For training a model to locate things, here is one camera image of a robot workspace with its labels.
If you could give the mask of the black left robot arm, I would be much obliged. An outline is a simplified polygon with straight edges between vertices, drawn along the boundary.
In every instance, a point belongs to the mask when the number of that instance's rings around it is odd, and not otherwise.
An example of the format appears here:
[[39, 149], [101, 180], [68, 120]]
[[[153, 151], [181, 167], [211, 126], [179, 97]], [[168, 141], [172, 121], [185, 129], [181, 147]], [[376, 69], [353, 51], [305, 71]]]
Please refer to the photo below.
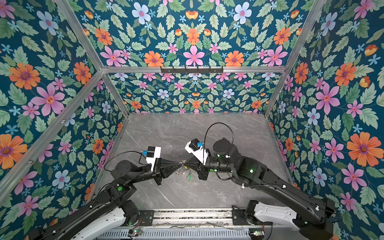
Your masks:
[[102, 187], [97, 196], [70, 216], [45, 229], [36, 228], [28, 233], [29, 240], [72, 240], [81, 230], [105, 214], [120, 209], [124, 223], [135, 223], [139, 210], [130, 200], [136, 192], [135, 183], [155, 180], [157, 185], [178, 170], [183, 164], [155, 159], [155, 164], [137, 166], [128, 160], [119, 162], [112, 170], [114, 180]]

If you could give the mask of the silver keyring with keys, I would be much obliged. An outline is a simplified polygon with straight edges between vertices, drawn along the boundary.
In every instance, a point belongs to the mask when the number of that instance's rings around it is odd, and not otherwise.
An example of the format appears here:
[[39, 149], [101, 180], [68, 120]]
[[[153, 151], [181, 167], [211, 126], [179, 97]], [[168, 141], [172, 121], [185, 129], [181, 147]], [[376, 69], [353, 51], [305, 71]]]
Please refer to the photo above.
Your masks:
[[185, 176], [189, 181], [192, 179], [192, 169], [186, 166], [187, 160], [182, 161], [182, 166], [176, 171], [177, 176]]

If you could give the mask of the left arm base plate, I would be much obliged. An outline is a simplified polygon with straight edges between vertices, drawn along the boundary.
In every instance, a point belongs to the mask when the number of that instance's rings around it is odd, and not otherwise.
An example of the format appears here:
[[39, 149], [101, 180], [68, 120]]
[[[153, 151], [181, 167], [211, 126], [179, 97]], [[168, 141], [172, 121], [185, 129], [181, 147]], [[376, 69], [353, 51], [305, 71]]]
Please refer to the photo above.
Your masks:
[[149, 227], [152, 226], [154, 217], [154, 210], [139, 210], [131, 219], [130, 225], [134, 227]]

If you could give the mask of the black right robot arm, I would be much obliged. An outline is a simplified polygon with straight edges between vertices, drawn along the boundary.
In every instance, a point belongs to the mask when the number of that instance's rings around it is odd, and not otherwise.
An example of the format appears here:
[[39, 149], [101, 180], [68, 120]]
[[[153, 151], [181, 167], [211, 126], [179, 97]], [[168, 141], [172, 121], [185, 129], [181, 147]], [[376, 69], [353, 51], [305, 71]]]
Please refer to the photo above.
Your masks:
[[283, 206], [250, 201], [246, 217], [257, 223], [270, 222], [291, 227], [308, 240], [330, 240], [333, 237], [335, 203], [316, 199], [278, 177], [261, 162], [240, 154], [236, 145], [223, 138], [213, 145], [213, 152], [197, 139], [189, 141], [186, 151], [193, 157], [184, 165], [206, 180], [209, 173], [227, 173], [230, 181], [244, 189], [255, 189], [275, 198]]

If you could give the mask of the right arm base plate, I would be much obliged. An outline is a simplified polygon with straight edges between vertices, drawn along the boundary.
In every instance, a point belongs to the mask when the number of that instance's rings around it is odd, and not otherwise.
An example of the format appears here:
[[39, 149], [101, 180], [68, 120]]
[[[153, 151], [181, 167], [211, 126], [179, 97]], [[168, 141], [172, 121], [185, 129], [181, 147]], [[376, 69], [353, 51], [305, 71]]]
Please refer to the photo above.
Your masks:
[[234, 226], [252, 226], [254, 222], [243, 209], [232, 206], [232, 221]]

